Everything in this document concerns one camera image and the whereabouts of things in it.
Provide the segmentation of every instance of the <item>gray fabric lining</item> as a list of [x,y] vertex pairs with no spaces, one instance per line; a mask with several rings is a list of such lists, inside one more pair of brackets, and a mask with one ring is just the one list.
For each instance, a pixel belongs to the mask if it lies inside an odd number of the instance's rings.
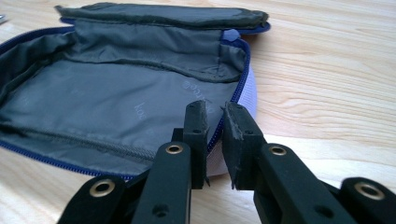
[[[246,53],[221,31],[77,21],[0,57],[0,139],[76,166],[139,175],[206,101],[209,136]],[[11,59],[18,63],[6,66]]]

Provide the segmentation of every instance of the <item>pouch flap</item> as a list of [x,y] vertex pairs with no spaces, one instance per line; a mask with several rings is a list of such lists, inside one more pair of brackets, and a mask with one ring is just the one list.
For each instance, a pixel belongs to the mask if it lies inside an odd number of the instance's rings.
[[170,7],[99,3],[82,8],[57,6],[62,20],[129,22],[194,29],[256,29],[268,15],[262,11],[221,7]]

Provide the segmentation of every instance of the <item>wooden table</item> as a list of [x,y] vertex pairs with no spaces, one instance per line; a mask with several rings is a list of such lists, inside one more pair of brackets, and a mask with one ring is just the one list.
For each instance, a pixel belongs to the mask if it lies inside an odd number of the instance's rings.
[[[59,26],[56,5],[93,3],[1,0],[0,14],[9,21],[0,25],[0,43]],[[336,187],[346,177],[365,176],[396,192],[394,1],[134,3],[266,11],[272,30],[248,38],[257,121],[266,139],[294,149],[319,179]],[[0,223],[54,223],[91,178],[7,150],[0,150],[0,170]],[[191,223],[260,223],[251,192],[231,190],[227,175],[211,182],[192,193]]]

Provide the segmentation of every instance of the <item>open zippered pouch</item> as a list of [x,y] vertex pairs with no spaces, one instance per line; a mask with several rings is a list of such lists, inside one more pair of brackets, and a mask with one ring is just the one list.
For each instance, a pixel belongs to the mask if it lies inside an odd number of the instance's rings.
[[268,16],[241,8],[57,7],[73,26],[0,46],[0,146],[88,175],[132,178],[204,100],[208,174],[226,172],[221,106],[255,114],[249,47]]

